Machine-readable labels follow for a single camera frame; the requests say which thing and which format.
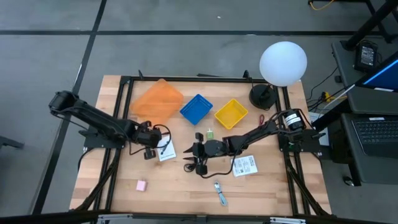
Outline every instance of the white lamp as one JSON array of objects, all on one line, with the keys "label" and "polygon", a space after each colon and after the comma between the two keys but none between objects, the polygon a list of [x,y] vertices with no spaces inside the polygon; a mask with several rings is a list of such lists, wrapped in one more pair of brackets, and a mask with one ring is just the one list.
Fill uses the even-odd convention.
[{"label": "white lamp", "polygon": [[[283,41],[272,44],[261,55],[260,72],[272,85],[288,86],[304,75],[307,68],[307,56],[295,43]],[[256,85],[250,91],[251,103],[268,110],[276,101],[275,91],[269,85]]]}]

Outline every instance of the orange tray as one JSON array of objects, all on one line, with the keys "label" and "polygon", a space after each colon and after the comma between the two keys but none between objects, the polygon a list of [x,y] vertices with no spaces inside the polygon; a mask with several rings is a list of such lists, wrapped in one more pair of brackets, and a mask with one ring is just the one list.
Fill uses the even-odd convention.
[{"label": "orange tray", "polygon": [[130,109],[152,125],[165,124],[181,108],[182,101],[183,95],[161,78],[133,102]]}]

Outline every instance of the small pink cube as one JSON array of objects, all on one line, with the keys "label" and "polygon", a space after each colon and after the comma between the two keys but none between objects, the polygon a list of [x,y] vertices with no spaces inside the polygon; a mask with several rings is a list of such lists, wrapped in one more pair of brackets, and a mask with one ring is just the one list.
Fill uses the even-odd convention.
[{"label": "small pink cube", "polygon": [[145,191],[146,188],[147,188],[147,182],[143,180],[138,180],[136,190]]}]

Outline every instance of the lamp base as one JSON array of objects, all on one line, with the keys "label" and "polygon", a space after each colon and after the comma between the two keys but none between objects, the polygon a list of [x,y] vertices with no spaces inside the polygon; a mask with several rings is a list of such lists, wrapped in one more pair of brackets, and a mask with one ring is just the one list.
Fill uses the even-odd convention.
[{"label": "lamp base", "polygon": [[256,108],[269,110],[276,102],[276,93],[269,85],[258,84],[250,90],[249,100]]}]

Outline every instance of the wooden table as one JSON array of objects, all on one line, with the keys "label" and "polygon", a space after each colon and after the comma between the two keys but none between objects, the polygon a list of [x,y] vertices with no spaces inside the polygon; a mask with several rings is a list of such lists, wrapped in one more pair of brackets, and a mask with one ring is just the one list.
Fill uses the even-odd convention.
[{"label": "wooden table", "polygon": [[[104,76],[96,103],[97,108],[109,114],[113,113],[120,78],[117,75]],[[133,103],[144,94],[153,83],[134,82],[131,102]],[[275,106],[269,111],[264,111],[250,104],[248,93],[251,84],[249,83],[169,83],[184,95],[184,104],[199,93],[213,104],[213,108],[196,126],[189,123],[179,112],[169,119],[167,126],[172,132],[172,141],[177,153],[175,159],[159,162],[157,157],[146,161],[142,153],[130,156],[127,149],[123,150],[111,210],[132,213],[291,215],[286,170],[283,155],[279,151],[277,136],[269,136],[250,145],[238,156],[253,155],[258,168],[256,174],[242,177],[234,177],[233,174],[217,175],[210,179],[202,179],[195,172],[187,173],[183,170],[183,165],[187,163],[183,158],[190,156],[184,154],[183,151],[196,141],[195,132],[205,134],[211,128],[215,139],[241,135],[258,126],[260,114],[264,114],[266,119],[273,115],[276,112]],[[308,116],[301,82],[289,86],[288,91],[291,107],[301,108]],[[282,91],[280,91],[280,97],[282,109],[284,109]],[[214,114],[232,98],[237,99],[249,113],[233,129],[227,130],[215,119]],[[131,111],[129,119],[141,121]],[[140,147],[132,144],[132,151]],[[323,209],[330,212],[320,163],[309,153],[300,155],[307,188]],[[97,184],[103,156],[104,149],[95,149],[82,160],[70,208],[79,206]],[[228,171],[231,165],[230,159],[230,157],[209,159],[207,163],[209,174]],[[147,181],[145,192],[136,191],[138,180]],[[227,207],[220,204],[213,185],[215,180],[218,180],[222,186],[228,201]],[[295,189],[298,207],[302,212],[300,191],[298,187]],[[104,207],[107,192],[108,186],[105,186],[101,208]]]}]

